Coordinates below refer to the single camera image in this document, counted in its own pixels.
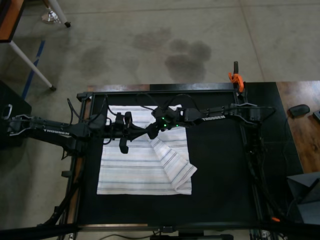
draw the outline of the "white cloth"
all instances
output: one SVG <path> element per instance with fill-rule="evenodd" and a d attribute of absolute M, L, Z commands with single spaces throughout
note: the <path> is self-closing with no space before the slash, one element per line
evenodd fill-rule
<path fill-rule="evenodd" d="M 151 110 L 141 106 L 110 106 L 110 109 L 123 115 L 131 112 L 132 122 L 138 127 L 145 128 L 155 121 Z M 115 116 L 108 114 L 108 117 L 115 121 Z M 191 176 L 197 168 L 189 162 L 184 127 L 160 131 L 153 140 L 145 134 L 128 141 L 128 154 L 120 152 L 119 141 L 103 146 L 97 194 L 191 195 Z"/>

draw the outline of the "floor stain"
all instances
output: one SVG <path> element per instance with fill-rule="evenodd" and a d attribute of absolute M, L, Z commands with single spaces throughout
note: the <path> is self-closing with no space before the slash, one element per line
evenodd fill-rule
<path fill-rule="evenodd" d="M 171 51 L 180 54 L 170 55 L 164 64 L 169 76 L 177 83 L 199 83 L 205 79 L 205 62 L 211 58 L 211 48 L 202 41 L 189 44 L 175 39 L 169 45 Z"/>
<path fill-rule="evenodd" d="M 187 54 L 169 56 L 165 65 L 170 77 L 177 83 L 202 82 L 206 75 L 204 64 Z"/>
<path fill-rule="evenodd" d="M 186 40 L 175 39 L 170 43 L 170 50 L 177 53 L 185 53 L 189 50 L 189 43 Z"/>
<path fill-rule="evenodd" d="M 140 80 L 138 78 L 138 68 L 140 65 L 140 62 L 137 58 L 131 57 L 121 60 L 121 64 L 123 67 L 128 71 L 130 75 L 134 78 L 136 83 L 140 83 Z"/>
<path fill-rule="evenodd" d="M 136 49 L 152 51 L 162 47 L 172 37 L 170 28 L 160 28 L 156 31 L 143 32 L 135 35 L 133 47 Z"/>
<path fill-rule="evenodd" d="M 104 60 L 105 52 L 106 47 L 102 45 L 95 46 L 85 50 L 79 59 L 76 67 L 88 81 L 92 77 L 97 77 L 109 71 L 109 66 Z"/>

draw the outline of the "black box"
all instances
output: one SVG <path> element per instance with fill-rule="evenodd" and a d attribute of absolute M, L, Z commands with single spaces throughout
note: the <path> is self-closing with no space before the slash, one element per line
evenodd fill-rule
<path fill-rule="evenodd" d="M 7 135 L 6 120 L 3 116 L 14 117 L 20 114 L 31 114 L 31 106 L 12 89 L 0 81 L 0 150 L 21 146 L 23 139 Z"/>

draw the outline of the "computer mouse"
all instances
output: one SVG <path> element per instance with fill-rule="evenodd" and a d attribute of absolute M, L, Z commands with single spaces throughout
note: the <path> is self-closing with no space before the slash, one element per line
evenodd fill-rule
<path fill-rule="evenodd" d="M 310 107 L 305 104 L 300 104 L 289 108 L 289 112 L 291 116 L 295 118 L 310 113 Z"/>

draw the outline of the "wooden table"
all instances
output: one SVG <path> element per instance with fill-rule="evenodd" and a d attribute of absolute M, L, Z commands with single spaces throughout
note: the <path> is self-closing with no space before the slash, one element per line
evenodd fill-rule
<path fill-rule="evenodd" d="M 67 21 L 61 7 L 57 0 L 49 0 L 51 6 L 57 12 L 59 19 L 69 28 L 70 22 Z M 11 0 L 10 7 L 0 25 L 0 43 L 9 44 L 12 49 L 29 65 L 29 67 L 40 77 L 42 81 L 52 90 L 56 88 L 48 81 L 48 79 L 38 70 L 32 61 L 24 54 L 24 52 L 14 43 L 13 37 L 23 13 L 26 1 L 25 0 Z"/>
<path fill-rule="evenodd" d="M 300 104 L 310 107 L 306 116 L 289 118 L 288 123 L 303 171 L 319 172 L 320 123 L 312 114 L 320 110 L 320 81 L 278 82 L 276 85 L 284 110 Z"/>

